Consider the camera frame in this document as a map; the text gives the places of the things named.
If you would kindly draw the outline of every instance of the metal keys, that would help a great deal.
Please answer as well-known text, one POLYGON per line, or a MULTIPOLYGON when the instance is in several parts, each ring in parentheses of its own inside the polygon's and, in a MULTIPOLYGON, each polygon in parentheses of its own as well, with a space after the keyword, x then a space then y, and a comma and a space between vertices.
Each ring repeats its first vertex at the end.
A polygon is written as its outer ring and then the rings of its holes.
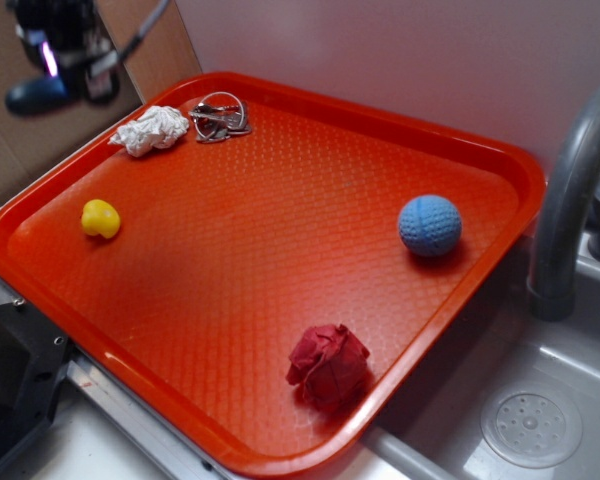
POLYGON ((247 105, 228 92, 214 92, 204 97, 189 112, 200 143, 222 142, 230 137, 251 133, 247 105))

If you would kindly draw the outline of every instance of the stainless steel sink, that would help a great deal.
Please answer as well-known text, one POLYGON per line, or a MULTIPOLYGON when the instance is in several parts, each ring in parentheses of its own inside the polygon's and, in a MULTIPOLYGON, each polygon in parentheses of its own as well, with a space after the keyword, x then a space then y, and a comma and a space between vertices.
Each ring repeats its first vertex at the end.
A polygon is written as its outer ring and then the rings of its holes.
POLYGON ((364 439, 394 464, 416 464, 405 471, 413 478, 600 480, 600 264, 579 258, 569 318, 537 320, 526 300, 528 243, 502 261, 364 439))

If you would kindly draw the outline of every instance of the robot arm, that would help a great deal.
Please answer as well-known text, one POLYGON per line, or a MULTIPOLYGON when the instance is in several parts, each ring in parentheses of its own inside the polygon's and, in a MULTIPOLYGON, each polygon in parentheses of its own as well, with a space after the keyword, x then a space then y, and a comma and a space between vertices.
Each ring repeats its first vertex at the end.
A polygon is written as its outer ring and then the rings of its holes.
POLYGON ((161 0, 128 45, 117 52, 102 35, 94 0, 7 0, 27 58, 43 76, 12 88, 7 109, 21 116, 46 113, 84 99, 108 104, 118 94, 116 69, 162 16, 161 0))

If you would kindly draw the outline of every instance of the red crumpled cloth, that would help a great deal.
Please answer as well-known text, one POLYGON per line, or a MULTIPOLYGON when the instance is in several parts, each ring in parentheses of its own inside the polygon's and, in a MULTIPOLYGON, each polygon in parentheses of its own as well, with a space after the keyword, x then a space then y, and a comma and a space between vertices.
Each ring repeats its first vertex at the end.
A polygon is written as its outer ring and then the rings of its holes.
POLYGON ((303 399, 318 408, 344 402, 363 382, 369 350, 344 325, 311 327, 291 352, 286 379, 302 384, 303 399))

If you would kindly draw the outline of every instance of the gray faucet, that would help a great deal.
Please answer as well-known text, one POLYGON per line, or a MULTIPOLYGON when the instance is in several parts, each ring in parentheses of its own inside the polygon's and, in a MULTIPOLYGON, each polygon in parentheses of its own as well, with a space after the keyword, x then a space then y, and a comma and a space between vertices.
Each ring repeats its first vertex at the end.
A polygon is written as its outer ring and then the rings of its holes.
POLYGON ((589 240, 600 261, 600 89, 576 118, 551 174, 531 252, 530 308, 544 320, 561 320, 575 302, 575 265, 589 212, 589 240))

